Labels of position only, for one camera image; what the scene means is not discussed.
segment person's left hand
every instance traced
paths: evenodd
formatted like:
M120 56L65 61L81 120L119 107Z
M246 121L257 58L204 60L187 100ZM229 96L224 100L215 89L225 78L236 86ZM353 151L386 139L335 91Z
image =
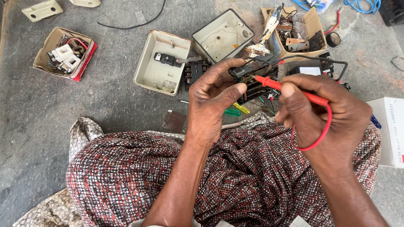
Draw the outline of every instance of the person's left hand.
M244 83L234 84L227 71L244 63L243 59L224 59L191 85L187 138L201 145L211 145L219 139L224 111L247 90Z

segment red wire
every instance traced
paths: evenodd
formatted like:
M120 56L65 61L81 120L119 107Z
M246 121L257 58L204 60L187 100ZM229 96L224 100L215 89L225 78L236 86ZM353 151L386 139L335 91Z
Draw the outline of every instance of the red wire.
M339 12L341 11L341 8L339 8L339 10L337 11L337 24L329 31L324 32L324 34L328 34L330 32L332 32L334 29L336 29L339 26Z
M292 135L291 135L290 139L292 140L292 146L294 148L298 149L299 151L308 151L310 149L313 149L313 148L317 147L317 145L319 143L321 143L321 141L324 139L324 137L326 136L326 134L327 134L327 132L330 129L330 126L331 126L332 110L331 110L331 107L330 107L329 104L326 105L326 108L327 108L327 111L328 111L328 119L327 119L326 126L324 127L324 130L321 133L320 137L312 145L310 145L310 146L308 146L306 148L299 148L298 146L295 145L295 143L293 142L293 134L295 133L295 126L293 125Z
M77 40L81 45L83 45L83 47L84 47L86 50L88 49L88 47L83 43L83 41L79 40L78 38L70 38L70 39L66 42L66 44L68 44L69 41L71 41L71 40Z

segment black electrical tape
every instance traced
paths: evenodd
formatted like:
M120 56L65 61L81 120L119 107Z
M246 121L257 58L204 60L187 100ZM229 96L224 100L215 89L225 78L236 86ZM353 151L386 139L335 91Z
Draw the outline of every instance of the black electrical tape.
M330 47L336 47L341 43L341 37L336 32L330 32L326 36L326 41Z

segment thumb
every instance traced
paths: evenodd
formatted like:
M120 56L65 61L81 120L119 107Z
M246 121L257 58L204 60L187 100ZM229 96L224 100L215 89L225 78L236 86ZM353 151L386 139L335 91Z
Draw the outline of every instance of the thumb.
M296 126L299 144L309 146L319 137L325 123L313 112L310 101L296 85L282 84L281 93Z
M221 110L226 110L229 106L236 103L244 92L247 90L247 85L245 83L238 83L230 86L222 91L218 96L212 99L218 104L218 108Z

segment green wire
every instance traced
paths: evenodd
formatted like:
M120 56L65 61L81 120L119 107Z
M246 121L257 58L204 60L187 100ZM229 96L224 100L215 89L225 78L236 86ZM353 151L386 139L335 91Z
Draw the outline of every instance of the green wire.
M259 99L264 103L264 105L269 109L269 111L272 113L272 114L276 114L269 106L267 106L267 104L265 104L265 102L264 102L264 100L262 100L262 98L261 97L259 97Z

